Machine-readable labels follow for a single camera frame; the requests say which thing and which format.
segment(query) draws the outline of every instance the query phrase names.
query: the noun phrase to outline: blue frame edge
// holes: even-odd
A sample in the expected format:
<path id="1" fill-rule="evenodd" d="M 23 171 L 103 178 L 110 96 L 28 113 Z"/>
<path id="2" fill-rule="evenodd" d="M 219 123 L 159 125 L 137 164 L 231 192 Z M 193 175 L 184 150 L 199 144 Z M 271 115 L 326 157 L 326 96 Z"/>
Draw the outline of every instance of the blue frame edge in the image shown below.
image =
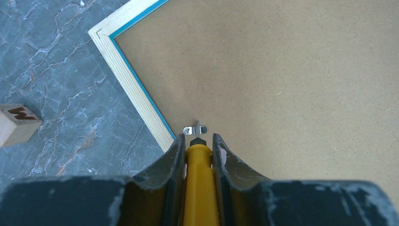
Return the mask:
<path id="1" fill-rule="evenodd" d="M 142 19 L 144 19 L 146 16 L 148 16 L 149 14 L 151 14 L 152 12 L 154 12 L 156 9 L 158 9 L 159 7 L 161 7 L 163 4 L 167 3 L 169 0 L 159 0 L 157 2 L 155 2 L 152 6 L 148 7 L 146 10 L 144 10 L 143 12 L 141 12 L 139 15 L 137 15 L 136 17 L 134 17 L 133 19 L 131 19 L 129 22 L 127 22 L 126 24 L 124 24 L 122 27 L 120 27 L 119 29 L 117 29 L 114 33 L 112 33 L 109 38 L 111 39 L 112 43 L 114 44 L 115 48 L 117 49 L 117 51 L 119 52 L 120 56 L 122 57 L 123 61 L 125 62 L 125 64 L 128 66 L 129 70 L 131 71 L 131 73 L 133 74 L 134 78 L 136 79 L 136 81 L 138 82 L 138 84 L 141 87 L 141 90 L 143 91 L 143 93 L 145 94 L 145 96 L 147 97 L 147 99 L 150 101 L 152 107 L 154 108 L 154 110 L 156 111 L 156 113 L 158 114 L 159 118 L 161 119 L 162 123 L 164 124 L 164 126 L 166 127 L 166 129 L 168 130 L 169 134 L 172 136 L 173 139 L 176 139 L 175 134 L 173 133 L 172 129 L 170 128 L 170 126 L 168 125 L 168 123 L 166 122 L 165 118 L 163 117 L 163 115 L 161 114 L 161 112 L 159 111 L 158 107 L 155 105 L 154 101 L 152 100 L 150 94 L 148 94 L 147 90 L 145 89 L 144 85 L 141 83 L 140 79 L 138 78 L 136 72 L 133 70 L 132 66 L 129 64 L 128 60 L 126 59 L 125 55 L 123 55 L 122 50 L 119 48 L 118 44 L 116 44 L 115 39 L 123 34 L 123 32 L 125 32 L 126 30 L 128 30 L 129 28 L 131 28 L 132 26 L 134 26 L 135 24 L 137 24 L 139 21 L 141 21 Z"/>

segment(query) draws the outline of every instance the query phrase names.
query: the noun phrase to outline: yellow plastic part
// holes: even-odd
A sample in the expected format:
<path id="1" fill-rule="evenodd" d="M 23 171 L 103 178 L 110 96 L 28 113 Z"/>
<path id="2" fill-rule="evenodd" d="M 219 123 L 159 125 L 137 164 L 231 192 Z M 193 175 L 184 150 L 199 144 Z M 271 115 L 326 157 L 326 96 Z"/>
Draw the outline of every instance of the yellow plastic part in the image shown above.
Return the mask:
<path id="1" fill-rule="evenodd" d="M 211 169 L 212 151 L 205 145 L 193 145 L 186 151 L 187 188 L 184 226 L 218 226 L 215 176 Z"/>

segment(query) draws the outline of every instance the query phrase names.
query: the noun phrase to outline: marble countertop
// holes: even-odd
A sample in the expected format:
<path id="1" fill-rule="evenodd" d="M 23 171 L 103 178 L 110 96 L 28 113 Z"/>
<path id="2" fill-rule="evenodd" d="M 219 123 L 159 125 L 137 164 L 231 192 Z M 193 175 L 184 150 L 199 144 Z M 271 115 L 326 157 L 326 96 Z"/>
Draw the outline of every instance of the marble countertop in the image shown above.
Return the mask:
<path id="1" fill-rule="evenodd" d="M 30 176 L 134 175 L 163 154 L 87 34 L 126 2 L 0 1 L 0 104 L 43 120 L 0 148 L 0 191 Z"/>

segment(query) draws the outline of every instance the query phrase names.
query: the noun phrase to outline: hardboard backing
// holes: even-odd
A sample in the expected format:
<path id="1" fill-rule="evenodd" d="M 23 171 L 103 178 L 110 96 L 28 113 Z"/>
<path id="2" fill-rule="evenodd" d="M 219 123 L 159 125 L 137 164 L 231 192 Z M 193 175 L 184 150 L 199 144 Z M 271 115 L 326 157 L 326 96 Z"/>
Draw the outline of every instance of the hardboard backing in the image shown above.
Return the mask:
<path id="1" fill-rule="evenodd" d="M 399 204 L 399 2 L 171 0 L 117 43 L 175 134 L 196 120 L 273 179 Z"/>

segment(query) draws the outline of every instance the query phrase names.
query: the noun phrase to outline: wooden block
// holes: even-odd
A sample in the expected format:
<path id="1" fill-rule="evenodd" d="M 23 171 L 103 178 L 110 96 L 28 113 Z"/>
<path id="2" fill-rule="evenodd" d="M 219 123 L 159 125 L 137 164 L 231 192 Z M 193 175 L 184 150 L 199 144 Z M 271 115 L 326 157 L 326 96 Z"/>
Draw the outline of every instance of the wooden block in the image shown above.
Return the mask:
<path id="1" fill-rule="evenodd" d="M 42 120 L 22 104 L 0 105 L 0 147 L 28 141 Z"/>

